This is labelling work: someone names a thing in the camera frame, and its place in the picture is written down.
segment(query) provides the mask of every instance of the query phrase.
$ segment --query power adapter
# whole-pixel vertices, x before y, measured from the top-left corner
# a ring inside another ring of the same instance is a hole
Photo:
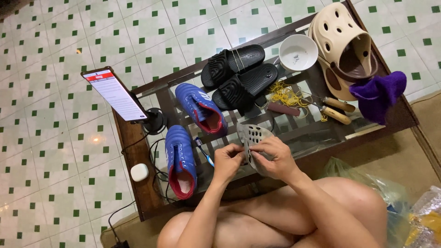
[[[124,242],[116,244],[112,246],[112,248],[130,248],[129,243],[127,243],[127,240],[124,240]]]

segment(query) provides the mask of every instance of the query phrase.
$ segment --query smartphone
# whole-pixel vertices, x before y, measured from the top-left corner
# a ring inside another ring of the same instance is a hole
[[[144,108],[138,99],[135,99],[136,96],[125,87],[112,67],[106,66],[96,70],[83,71],[81,76],[98,91],[125,121],[148,119]]]

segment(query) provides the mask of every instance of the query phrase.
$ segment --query blue soccer cleat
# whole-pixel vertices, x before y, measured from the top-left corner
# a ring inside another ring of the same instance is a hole
[[[190,198],[197,186],[196,167],[191,150],[191,140],[182,126],[174,125],[165,136],[168,183],[175,195]]]
[[[198,127],[217,136],[227,134],[228,124],[222,112],[201,88],[182,83],[176,88],[175,94],[185,112]]]

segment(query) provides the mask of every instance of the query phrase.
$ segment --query hand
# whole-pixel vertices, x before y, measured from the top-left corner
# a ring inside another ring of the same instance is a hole
[[[291,177],[300,173],[291,151],[279,138],[271,136],[259,142],[259,144],[250,147],[251,155],[259,162],[268,173],[275,178],[286,182]],[[264,156],[257,152],[265,152],[272,155],[274,159],[268,161]]]
[[[243,147],[229,144],[214,152],[214,176],[213,181],[229,183],[236,175],[240,163],[245,158]]]

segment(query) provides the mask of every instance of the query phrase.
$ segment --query tiled floor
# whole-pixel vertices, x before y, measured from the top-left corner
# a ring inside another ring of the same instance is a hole
[[[111,65],[133,89],[336,1],[35,0],[0,17],[0,246],[100,247],[133,200],[110,106],[81,71]],[[407,98],[439,90],[440,0],[353,2]]]

